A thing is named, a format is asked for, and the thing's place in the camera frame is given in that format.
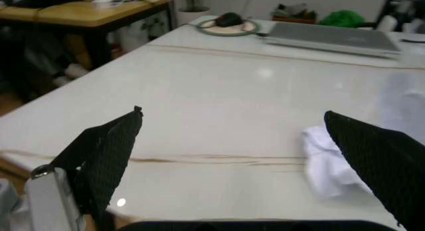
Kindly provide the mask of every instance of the wooden desk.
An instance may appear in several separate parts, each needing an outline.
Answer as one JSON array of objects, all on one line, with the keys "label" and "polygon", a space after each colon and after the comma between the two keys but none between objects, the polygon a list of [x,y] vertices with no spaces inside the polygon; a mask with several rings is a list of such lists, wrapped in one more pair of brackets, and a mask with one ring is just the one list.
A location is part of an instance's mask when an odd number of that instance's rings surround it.
[{"label": "wooden desk", "polygon": [[0,24],[82,34],[93,67],[111,60],[108,32],[135,21],[166,11],[169,28],[175,27],[173,0],[131,1],[122,5],[97,9],[88,1],[76,1],[47,8],[7,7],[0,10]]}]

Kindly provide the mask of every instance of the round plate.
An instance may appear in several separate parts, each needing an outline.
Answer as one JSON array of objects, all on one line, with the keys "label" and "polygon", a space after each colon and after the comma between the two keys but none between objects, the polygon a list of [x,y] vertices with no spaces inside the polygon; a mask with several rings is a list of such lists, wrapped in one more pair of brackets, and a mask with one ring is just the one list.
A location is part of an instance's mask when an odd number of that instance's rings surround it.
[{"label": "round plate", "polygon": [[260,30],[260,25],[251,20],[245,20],[241,25],[218,27],[214,26],[214,19],[211,19],[198,23],[196,27],[202,33],[215,36],[245,36]]}]

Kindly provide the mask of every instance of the white wall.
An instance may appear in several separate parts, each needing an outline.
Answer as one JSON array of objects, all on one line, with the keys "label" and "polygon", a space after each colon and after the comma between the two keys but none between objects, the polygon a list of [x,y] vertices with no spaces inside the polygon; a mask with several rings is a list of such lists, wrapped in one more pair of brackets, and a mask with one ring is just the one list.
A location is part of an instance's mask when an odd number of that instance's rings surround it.
[{"label": "white wall", "polygon": [[[240,13],[246,0],[204,0],[205,5],[211,8],[211,14],[222,14],[233,11]],[[319,18],[340,9],[351,9],[366,18],[366,21],[375,21],[380,12],[384,0],[251,0],[246,10],[245,17],[252,16],[259,19],[270,19],[270,12],[279,3],[295,4],[306,2],[310,9],[319,13]],[[184,5],[184,1],[178,0],[177,7]]]}]

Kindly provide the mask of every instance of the black mesh gripper pad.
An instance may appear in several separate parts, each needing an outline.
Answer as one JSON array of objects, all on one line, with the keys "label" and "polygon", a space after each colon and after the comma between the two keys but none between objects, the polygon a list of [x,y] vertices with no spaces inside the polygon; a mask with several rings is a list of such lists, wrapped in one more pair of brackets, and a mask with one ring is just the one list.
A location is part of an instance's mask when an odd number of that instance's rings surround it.
[{"label": "black mesh gripper pad", "polygon": [[127,167],[142,126],[140,107],[85,129],[50,164],[67,171],[80,211],[99,219]]},{"label": "black mesh gripper pad", "polygon": [[425,230],[425,146],[331,111],[324,121],[347,162],[396,220],[409,231]]}]

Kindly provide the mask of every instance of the brown stain line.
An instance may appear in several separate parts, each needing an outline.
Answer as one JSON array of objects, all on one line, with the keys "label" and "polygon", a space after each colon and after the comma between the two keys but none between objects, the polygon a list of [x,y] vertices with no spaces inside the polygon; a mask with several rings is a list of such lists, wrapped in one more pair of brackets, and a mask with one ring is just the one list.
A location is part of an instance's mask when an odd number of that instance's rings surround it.
[{"label": "brown stain line", "polygon": [[[20,151],[20,150],[0,150],[0,154],[15,154],[26,157],[35,157],[40,159],[54,159],[55,156],[52,155],[40,155],[34,154],[31,152]],[[273,164],[258,164],[256,161],[235,161],[235,162],[202,162],[202,161],[179,161],[179,160],[169,160],[169,159],[158,159],[158,158],[130,158],[129,161],[136,163],[180,163],[180,164],[250,164],[250,165],[273,165]],[[297,163],[275,163],[279,164],[288,164],[288,165],[301,165]]]},{"label": "brown stain line", "polygon": [[55,156],[53,155],[41,155],[41,154],[35,154],[35,153],[21,151],[21,150],[0,150],[0,154],[13,154],[13,155],[35,157],[35,158],[49,159],[49,160],[55,158]]},{"label": "brown stain line", "polygon": [[304,163],[264,163],[250,164],[250,166],[272,166],[272,165],[304,165]]},{"label": "brown stain line", "polygon": [[281,171],[272,171],[273,173],[301,173],[303,170],[281,170]]},{"label": "brown stain line", "polygon": [[180,161],[156,158],[130,158],[130,161],[137,163],[180,163],[180,164],[254,164],[256,161],[236,161],[236,162],[202,162],[202,161]]},{"label": "brown stain line", "polygon": [[200,158],[211,158],[211,159],[306,159],[305,157],[288,157],[288,156],[244,156],[244,155],[181,155],[182,157],[200,157]]},{"label": "brown stain line", "polygon": [[[372,67],[372,68],[393,68],[393,69],[406,69],[406,70],[422,70],[424,68],[421,67],[413,67],[413,68],[407,68],[407,67],[385,67],[385,66],[376,66],[376,65],[367,65],[367,64],[355,64],[355,63],[344,63],[344,62],[338,62],[338,61],[323,61],[319,59],[308,59],[308,58],[293,58],[293,57],[285,57],[285,56],[277,56],[277,55],[266,55],[266,54],[260,54],[260,53],[248,53],[248,52],[238,52],[238,51],[226,51],[221,49],[204,49],[204,48],[194,48],[194,47],[187,47],[187,46],[175,46],[175,45],[157,45],[157,44],[146,44],[146,46],[152,46],[152,47],[165,47],[165,48],[185,48],[185,49],[193,49],[193,50],[200,50],[200,51],[214,51],[214,52],[225,52],[225,53],[235,53],[235,54],[245,54],[245,55],[254,55],[258,57],[271,57],[271,58],[285,58],[285,59],[296,59],[296,60],[304,60],[304,61],[314,61],[314,62],[323,62],[323,63],[329,63],[329,64],[343,64],[343,65],[354,65],[354,66],[362,66],[362,67]],[[211,54],[213,56],[223,56],[222,54]]]}]

